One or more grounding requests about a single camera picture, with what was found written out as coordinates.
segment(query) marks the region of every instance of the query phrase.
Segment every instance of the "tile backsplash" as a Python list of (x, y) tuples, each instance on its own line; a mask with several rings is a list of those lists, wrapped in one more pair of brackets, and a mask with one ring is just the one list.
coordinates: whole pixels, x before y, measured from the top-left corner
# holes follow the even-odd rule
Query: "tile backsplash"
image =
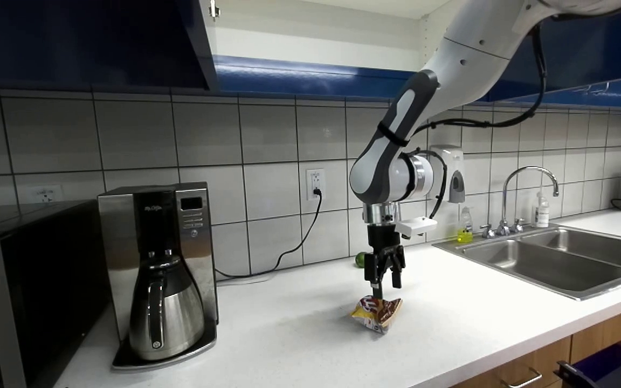
[[(252, 99), (211, 95), (0, 93), (0, 204), (96, 199), (119, 185), (207, 181), (219, 267), (271, 267), (314, 221), (307, 170), (326, 173), (326, 201), (307, 246), (283, 267), (368, 250), (360, 203), (347, 187), (351, 162), (373, 136), (387, 101)], [(441, 116), (504, 121), (519, 107), (471, 106)], [(549, 107), (518, 127), (439, 127), (411, 149), (466, 151), (466, 204), (445, 204), (430, 242), (448, 239), (461, 207), (473, 224), (498, 224), (502, 184), (518, 166), (546, 166), (509, 187), (509, 217), (532, 219), (537, 194), (553, 217), (607, 210), (621, 197), (621, 110)], [(403, 217), (431, 201), (408, 201)]]

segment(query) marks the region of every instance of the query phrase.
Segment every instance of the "kitchen sink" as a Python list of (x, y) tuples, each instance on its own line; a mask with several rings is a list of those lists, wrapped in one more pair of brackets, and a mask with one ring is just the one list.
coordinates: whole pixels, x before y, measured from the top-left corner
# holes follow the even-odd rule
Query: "kitchen sink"
[(621, 239), (615, 238), (549, 228), (443, 247), (577, 299), (621, 285)]

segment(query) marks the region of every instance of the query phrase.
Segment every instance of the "coffee maker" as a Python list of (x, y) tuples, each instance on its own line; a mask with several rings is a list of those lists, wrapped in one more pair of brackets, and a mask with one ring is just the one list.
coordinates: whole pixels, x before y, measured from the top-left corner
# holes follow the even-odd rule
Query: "coffee maker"
[(121, 339), (115, 368), (150, 368), (215, 343), (219, 293), (205, 184), (98, 199)]

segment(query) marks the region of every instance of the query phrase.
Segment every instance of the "cabinet drawer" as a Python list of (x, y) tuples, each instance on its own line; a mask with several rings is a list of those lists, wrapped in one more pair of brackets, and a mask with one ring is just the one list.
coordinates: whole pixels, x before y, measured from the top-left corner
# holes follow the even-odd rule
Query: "cabinet drawer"
[(457, 388), (504, 388), (504, 382), (523, 384), (532, 379), (537, 373), (544, 378), (531, 384), (532, 388), (558, 385), (560, 379), (554, 374), (557, 363), (568, 358), (569, 358), (569, 339), (563, 339), (544, 349), (512, 360), (498, 368), (491, 368), (483, 374), (476, 374), (464, 384), (457, 384)]
[(621, 340), (621, 314), (601, 322), (571, 339), (571, 363), (581, 363)]

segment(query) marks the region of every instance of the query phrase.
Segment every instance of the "white robot link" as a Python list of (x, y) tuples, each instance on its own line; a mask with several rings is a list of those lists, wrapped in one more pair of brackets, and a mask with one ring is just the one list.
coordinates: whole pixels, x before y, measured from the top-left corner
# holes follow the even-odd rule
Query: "white robot link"
[(365, 278), (383, 299), (383, 276), (392, 271), (401, 286), (403, 247), (397, 230), (400, 201), (434, 185), (430, 159), (400, 152), (417, 123), (482, 99), (508, 69), (523, 39), (554, 14), (607, 14), (621, 0), (469, 0), (448, 26), (441, 49), (413, 76), (356, 159), (350, 185), (365, 203), (368, 243)]

